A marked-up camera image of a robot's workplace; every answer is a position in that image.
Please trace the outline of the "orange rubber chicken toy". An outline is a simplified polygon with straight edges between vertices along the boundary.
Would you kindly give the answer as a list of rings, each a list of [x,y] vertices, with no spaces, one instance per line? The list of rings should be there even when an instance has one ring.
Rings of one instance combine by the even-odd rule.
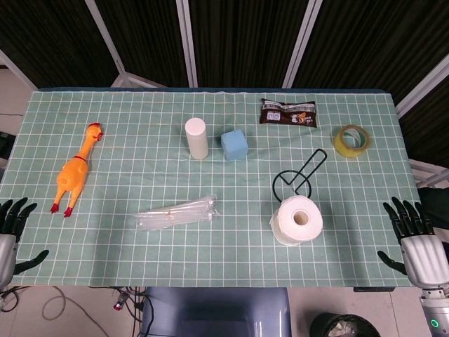
[[[101,123],[95,122],[88,126],[81,149],[62,167],[57,176],[57,192],[55,199],[53,200],[51,213],[55,213],[59,210],[62,196],[64,193],[69,192],[70,201],[64,212],[64,217],[68,218],[71,216],[85,185],[86,176],[88,174],[88,156],[94,144],[100,141],[103,135]]]

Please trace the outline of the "white toilet paper roll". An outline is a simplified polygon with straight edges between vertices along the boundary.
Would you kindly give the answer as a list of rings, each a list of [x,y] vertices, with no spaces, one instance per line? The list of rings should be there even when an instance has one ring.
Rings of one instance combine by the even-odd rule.
[[[276,240],[286,246],[309,242],[323,230],[319,208],[303,196],[290,197],[281,202],[269,223]]]

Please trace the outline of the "black trash bin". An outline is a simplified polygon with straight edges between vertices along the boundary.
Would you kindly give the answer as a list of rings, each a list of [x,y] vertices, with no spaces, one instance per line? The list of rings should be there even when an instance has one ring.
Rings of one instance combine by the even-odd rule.
[[[313,319],[309,337],[380,337],[380,333],[358,315],[324,312]]]

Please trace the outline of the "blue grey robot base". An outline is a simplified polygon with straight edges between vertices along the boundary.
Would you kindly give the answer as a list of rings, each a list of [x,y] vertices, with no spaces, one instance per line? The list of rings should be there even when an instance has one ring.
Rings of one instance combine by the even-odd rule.
[[[288,292],[151,286],[138,337],[292,337]]]

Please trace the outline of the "white partition frame post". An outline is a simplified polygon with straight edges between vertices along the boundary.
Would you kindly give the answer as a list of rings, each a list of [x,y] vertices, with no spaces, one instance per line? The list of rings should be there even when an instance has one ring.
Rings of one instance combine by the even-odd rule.
[[[37,87],[29,80],[29,78],[17,67],[17,65],[0,49],[0,60],[2,63],[17,76],[22,82],[28,85],[33,91]]]
[[[105,42],[109,53],[114,61],[114,64],[117,68],[118,75],[111,85],[112,88],[165,88],[164,85],[159,84],[155,81],[151,81],[144,77],[138,76],[136,74],[127,72],[125,66],[122,62],[122,59],[119,55],[119,52],[116,49],[116,46],[111,38],[109,30],[106,27],[106,24],[101,16],[99,8],[95,2],[95,0],[84,0],[91,16],[99,29],[99,32]]]
[[[189,11],[189,0],[176,0],[176,6],[189,87],[197,88],[198,78],[196,72],[196,59]]]
[[[449,53],[397,104],[398,118],[404,117],[447,76],[449,76]]]
[[[288,63],[282,88],[292,88],[322,3],[323,0],[308,0],[306,11],[304,12],[302,23],[290,57],[290,62]]]

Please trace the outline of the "bundle of clear straws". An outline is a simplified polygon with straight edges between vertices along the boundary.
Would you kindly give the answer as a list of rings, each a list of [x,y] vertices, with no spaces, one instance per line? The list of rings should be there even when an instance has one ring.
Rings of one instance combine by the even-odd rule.
[[[136,229],[162,230],[176,225],[211,221],[219,214],[216,201],[217,197],[212,194],[183,204],[138,213],[135,216]]]

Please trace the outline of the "yellow tape roll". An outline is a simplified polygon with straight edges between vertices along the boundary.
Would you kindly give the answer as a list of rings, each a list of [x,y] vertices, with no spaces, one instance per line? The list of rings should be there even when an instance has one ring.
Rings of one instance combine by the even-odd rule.
[[[360,126],[348,124],[342,127],[334,137],[333,146],[340,156],[355,158],[370,147],[370,136]]]

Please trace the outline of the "blue foam cube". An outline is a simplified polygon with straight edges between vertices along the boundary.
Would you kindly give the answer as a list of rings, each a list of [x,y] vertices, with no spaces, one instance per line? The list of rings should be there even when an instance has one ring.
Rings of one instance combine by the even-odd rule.
[[[248,143],[242,130],[236,129],[221,135],[221,145],[227,161],[245,159],[248,154]]]

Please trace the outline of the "brown snack packet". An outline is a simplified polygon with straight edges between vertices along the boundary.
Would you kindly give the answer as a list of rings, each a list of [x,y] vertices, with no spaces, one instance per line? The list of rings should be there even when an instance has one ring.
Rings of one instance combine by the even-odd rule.
[[[314,101],[305,103],[282,103],[261,99],[261,124],[283,124],[317,127]]]

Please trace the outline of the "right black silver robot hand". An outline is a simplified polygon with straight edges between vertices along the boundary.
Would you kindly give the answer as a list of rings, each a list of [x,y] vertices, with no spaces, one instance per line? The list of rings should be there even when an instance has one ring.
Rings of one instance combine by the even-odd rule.
[[[445,247],[421,203],[411,204],[396,197],[391,201],[391,204],[383,203],[383,207],[391,221],[403,261],[400,263],[378,251],[380,260],[405,275],[417,288],[449,286],[449,260]]]

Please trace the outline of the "white cylindrical bottle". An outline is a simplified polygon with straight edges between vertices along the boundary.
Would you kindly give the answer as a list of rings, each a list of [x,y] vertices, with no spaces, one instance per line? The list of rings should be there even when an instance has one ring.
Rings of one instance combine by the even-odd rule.
[[[208,139],[204,120],[197,117],[187,120],[185,132],[191,156],[198,160],[205,159],[208,156]]]

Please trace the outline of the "green checked tablecloth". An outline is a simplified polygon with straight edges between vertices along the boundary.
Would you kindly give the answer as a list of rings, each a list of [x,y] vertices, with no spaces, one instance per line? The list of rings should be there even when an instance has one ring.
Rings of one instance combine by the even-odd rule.
[[[317,127],[261,124],[261,99],[316,105]],[[208,156],[194,159],[185,124],[206,123]],[[81,149],[86,129],[104,133],[88,156],[85,185],[70,217],[70,193],[51,213],[62,167]],[[370,136],[355,158],[333,146],[354,124]],[[227,161],[221,135],[242,130],[245,159]],[[299,170],[316,149],[328,158],[312,176],[310,200],[321,234],[298,246],[278,242],[270,220],[281,203],[274,177]],[[214,194],[211,221],[136,229],[138,213]],[[91,286],[407,286],[377,257],[401,252],[383,203],[417,201],[392,97],[383,92],[246,93],[36,91],[25,111],[0,202],[37,203],[18,260],[49,250],[14,278],[26,285]]]

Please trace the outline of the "dark ribbed partition panel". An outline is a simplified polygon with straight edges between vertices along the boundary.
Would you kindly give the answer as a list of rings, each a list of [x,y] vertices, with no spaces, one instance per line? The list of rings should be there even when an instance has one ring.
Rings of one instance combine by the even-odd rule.
[[[109,87],[119,74],[84,0],[0,0],[0,50],[37,88]]]
[[[95,0],[125,70],[188,87],[176,0]]]
[[[295,88],[380,89],[399,103],[449,54],[449,0],[323,0]]]
[[[280,88],[308,0],[189,0],[200,87]]]

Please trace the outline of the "black wire roll holder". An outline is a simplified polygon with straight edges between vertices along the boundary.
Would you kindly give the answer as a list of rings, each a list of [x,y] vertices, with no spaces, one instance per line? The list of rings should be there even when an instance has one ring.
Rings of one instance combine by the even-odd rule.
[[[310,199],[312,194],[312,176],[327,158],[327,152],[318,148],[299,170],[289,169],[278,173],[272,181],[272,192],[275,200],[282,203],[290,197],[290,195],[284,196],[284,190],[287,187],[293,189],[293,196],[303,196]]]

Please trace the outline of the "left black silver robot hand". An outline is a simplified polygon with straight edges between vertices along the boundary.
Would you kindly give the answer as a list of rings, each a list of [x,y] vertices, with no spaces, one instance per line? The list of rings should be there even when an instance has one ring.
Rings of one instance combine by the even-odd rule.
[[[16,263],[18,246],[27,219],[37,207],[37,203],[32,203],[23,208],[27,200],[27,197],[16,202],[9,199],[0,204],[0,291],[10,284],[14,275],[36,267],[49,254],[49,250],[45,249],[31,260]]]

